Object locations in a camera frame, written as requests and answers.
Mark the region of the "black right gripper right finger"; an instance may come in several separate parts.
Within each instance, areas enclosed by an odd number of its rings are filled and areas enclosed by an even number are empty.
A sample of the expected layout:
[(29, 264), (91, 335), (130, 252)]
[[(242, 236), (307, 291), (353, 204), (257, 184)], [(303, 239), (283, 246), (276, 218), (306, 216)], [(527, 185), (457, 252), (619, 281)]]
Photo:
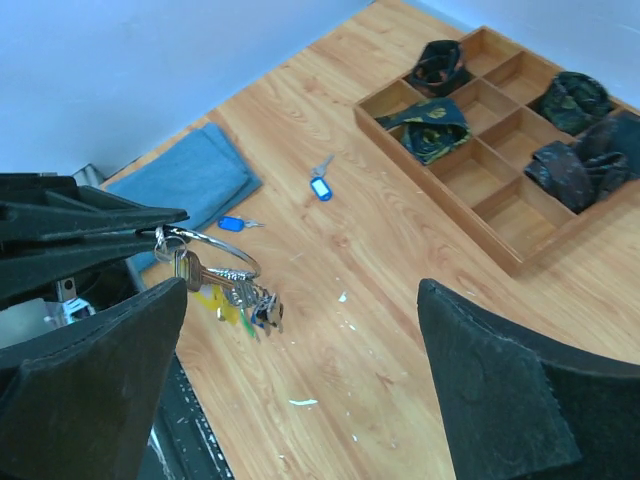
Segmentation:
[(639, 368), (501, 317), (433, 279), (420, 330), (460, 479), (635, 479)]

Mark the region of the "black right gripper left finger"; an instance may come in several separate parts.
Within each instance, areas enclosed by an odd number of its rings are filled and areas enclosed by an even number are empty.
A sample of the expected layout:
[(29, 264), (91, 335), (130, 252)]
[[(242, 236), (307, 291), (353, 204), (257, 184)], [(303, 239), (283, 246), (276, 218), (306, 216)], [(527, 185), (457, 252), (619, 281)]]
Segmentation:
[(136, 478), (186, 304), (173, 278), (2, 349), (2, 478)]

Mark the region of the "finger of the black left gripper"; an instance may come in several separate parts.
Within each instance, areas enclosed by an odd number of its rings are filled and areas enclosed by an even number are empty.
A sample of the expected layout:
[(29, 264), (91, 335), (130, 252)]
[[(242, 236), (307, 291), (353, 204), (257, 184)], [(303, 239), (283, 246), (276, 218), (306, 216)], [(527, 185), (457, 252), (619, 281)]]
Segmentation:
[(1, 306), (79, 272), (151, 251), (152, 233), (105, 233), (54, 241), (1, 243)]
[(149, 207), (71, 176), (11, 173), (1, 176), (1, 238), (64, 240), (137, 231), (186, 220), (183, 209)]

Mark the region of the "keyring with keys and tags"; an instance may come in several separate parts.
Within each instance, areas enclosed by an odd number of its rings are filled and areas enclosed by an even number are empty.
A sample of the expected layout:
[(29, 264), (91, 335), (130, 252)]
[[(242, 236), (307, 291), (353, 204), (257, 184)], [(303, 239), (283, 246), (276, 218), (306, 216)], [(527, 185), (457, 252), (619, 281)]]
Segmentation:
[[(186, 282), (189, 291), (198, 292), (204, 287), (211, 289), (214, 311), (219, 320), (229, 322), (234, 315), (238, 316), (254, 339), (259, 338), (258, 328), (265, 335), (274, 330), (284, 330), (281, 298), (257, 283), (261, 267), (247, 253), (217, 238), (177, 226), (156, 228), (155, 238), (154, 256), (160, 262), (172, 264), (174, 275)], [(190, 240), (221, 250), (241, 260), (248, 268), (207, 267), (188, 248)]]

